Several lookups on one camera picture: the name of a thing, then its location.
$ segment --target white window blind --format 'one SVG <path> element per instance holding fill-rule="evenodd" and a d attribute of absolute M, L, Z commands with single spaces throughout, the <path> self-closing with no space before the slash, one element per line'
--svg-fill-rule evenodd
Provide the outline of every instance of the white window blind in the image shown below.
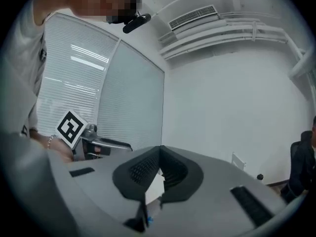
<path fill-rule="evenodd" d="M 101 92 L 98 134 L 134 150 L 161 145 L 164 72 L 120 42 Z"/>
<path fill-rule="evenodd" d="M 37 112 L 39 132 L 51 135 L 68 109 L 93 122 L 118 39 L 84 21 L 60 14 L 47 21 L 45 31 L 47 60 Z"/>

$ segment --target air conditioner vent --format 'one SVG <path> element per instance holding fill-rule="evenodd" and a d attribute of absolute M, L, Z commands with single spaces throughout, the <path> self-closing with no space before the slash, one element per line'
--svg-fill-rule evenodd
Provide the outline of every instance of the air conditioner vent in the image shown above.
<path fill-rule="evenodd" d="M 169 22 L 169 26 L 171 27 L 171 30 L 175 30 L 176 28 L 192 22 L 196 19 L 214 14 L 217 14 L 217 11 L 213 5 L 210 5 L 177 17 L 176 19 Z"/>

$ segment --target white wall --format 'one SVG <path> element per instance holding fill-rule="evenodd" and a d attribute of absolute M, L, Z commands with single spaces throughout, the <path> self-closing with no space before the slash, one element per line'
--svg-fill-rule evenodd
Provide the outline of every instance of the white wall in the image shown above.
<path fill-rule="evenodd" d="M 162 144 L 231 162 L 264 183 L 288 179 L 290 145 L 311 128 L 306 78 L 292 82 L 286 45 L 238 42 L 173 60 L 166 75 Z"/>

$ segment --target white ceiling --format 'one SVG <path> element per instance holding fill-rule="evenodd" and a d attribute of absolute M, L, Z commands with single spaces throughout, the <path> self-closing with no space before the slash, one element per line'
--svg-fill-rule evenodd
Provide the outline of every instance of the white ceiling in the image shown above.
<path fill-rule="evenodd" d="M 153 15 L 174 1 L 176 0 L 143 0 L 142 12 Z M 295 7 L 287 0 L 178 0 L 154 17 L 151 25 L 156 29 L 158 36 L 162 36 L 169 31 L 169 21 L 210 4 L 214 5 L 219 13 L 249 11 L 277 16 L 279 19 L 267 17 L 260 19 L 266 24 L 284 28 L 296 39 L 300 47 L 309 45 L 307 43 L 309 36 L 301 36 L 306 32 L 305 27 L 302 27 L 303 22 L 295 11 Z"/>

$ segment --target person in dark jacket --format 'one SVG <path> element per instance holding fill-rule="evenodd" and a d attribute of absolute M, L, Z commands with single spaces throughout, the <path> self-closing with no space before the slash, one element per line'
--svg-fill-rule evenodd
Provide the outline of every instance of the person in dark jacket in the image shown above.
<path fill-rule="evenodd" d="M 281 196 L 290 203 L 304 190 L 311 187 L 312 176 L 316 164 L 316 117 L 314 118 L 312 132 L 304 132 L 301 143 L 291 159 L 291 174 L 287 184 L 281 190 Z"/>

